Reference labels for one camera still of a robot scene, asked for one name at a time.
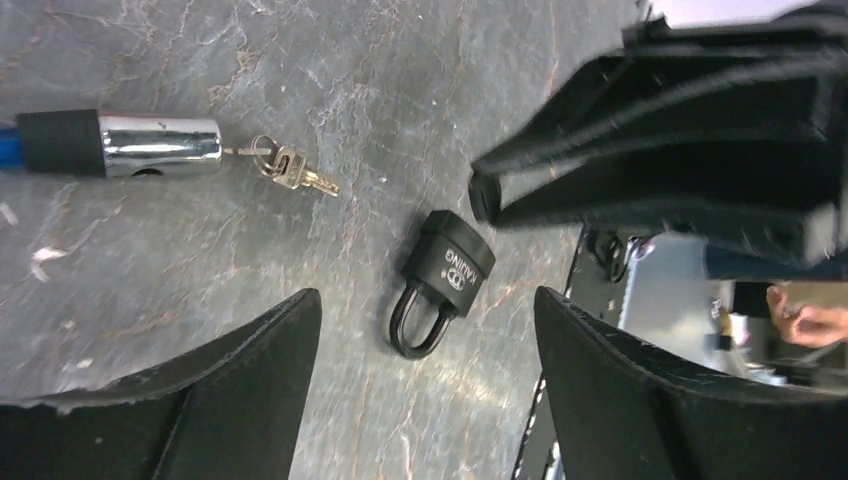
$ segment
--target padlock shackle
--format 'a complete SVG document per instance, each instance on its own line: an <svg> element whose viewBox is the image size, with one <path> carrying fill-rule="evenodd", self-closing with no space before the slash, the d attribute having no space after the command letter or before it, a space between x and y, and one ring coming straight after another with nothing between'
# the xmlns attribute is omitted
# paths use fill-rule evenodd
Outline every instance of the padlock shackle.
<svg viewBox="0 0 848 480"><path fill-rule="evenodd" d="M445 308L439 308L439 316L436 318L433 328L430 329L430 333L427 334L427 338L418 346L410 345L403 335L403 327L406 323L406 316L409 314L409 309L412 307L415 299L418 298L419 290L419 286L413 282L406 284L406 289L401 294L397 305L395 305L391 321L389 322L389 338L391 339L392 347L410 360L420 360L433 353L433 350L436 349L445 335L445 331L448 325L450 325L451 320L456 317L455 313Z"/></svg>

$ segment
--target brass key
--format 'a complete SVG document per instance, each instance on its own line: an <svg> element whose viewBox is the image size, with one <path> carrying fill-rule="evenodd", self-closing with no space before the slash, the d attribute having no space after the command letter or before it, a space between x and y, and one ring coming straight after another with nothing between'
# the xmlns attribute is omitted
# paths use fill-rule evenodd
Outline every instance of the brass key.
<svg viewBox="0 0 848 480"><path fill-rule="evenodd" d="M270 148L225 148L224 153L227 155L253 157L256 155L271 155L274 153L274 150Z"/></svg>
<svg viewBox="0 0 848 480"><path fill-rule="evenodd" d="M334 181L309 168L306 159L290 148L280 147L273 164L284 165L282 173L273 177L274 183L292 190L300 186L312 187L327 195L339 196L339 186Z"/></svg>

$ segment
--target padlock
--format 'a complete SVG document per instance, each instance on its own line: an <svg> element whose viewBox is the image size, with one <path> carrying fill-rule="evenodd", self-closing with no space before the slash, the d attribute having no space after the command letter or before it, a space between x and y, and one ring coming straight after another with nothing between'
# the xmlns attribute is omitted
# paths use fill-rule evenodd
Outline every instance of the padlock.
<svg viewBox="0 0 848 480"><path fill-rule="evenodd" d="M395 350L409 359L432 353L450 322L468 315L494 266L495 254L458 215L448 210L431 212L401 270L406 289L395 305L389 328ZM439 316L427 338L413 346L404 338L403 326L419 294L438 305Z"/></svg>

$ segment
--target human hand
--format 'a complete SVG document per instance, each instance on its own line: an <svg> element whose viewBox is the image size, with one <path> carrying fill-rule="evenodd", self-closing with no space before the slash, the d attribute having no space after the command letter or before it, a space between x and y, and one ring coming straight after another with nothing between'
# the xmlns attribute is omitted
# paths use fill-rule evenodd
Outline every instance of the human hand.
<svg viewBox="0 0 848 480"><path fill-rule="evenodd" d="M771 321L784 342L821 348L848 337L848 309L805 305L797 312L787 311L788 295L777 286L766 293Z"/></svg>

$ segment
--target gray marble floor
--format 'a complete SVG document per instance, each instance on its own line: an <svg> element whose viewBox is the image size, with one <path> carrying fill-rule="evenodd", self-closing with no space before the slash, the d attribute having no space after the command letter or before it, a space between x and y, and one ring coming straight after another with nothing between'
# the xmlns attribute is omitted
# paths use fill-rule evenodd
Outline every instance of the gray marble floor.
<svg viewBox="0 0 848 480"><path fill-rule="evenodd" d="M311 286L325 315L291 478L505 478L539 375L533 291L565 285L577 231L478 227L498 263L422 362L386 345L397 271L431 209L471 219L470 161L635 17L630 0L0 0L0 122L211 115L342 188L291 192L234 159L178 181L0 174L0 397L98 388Z"/></svg>

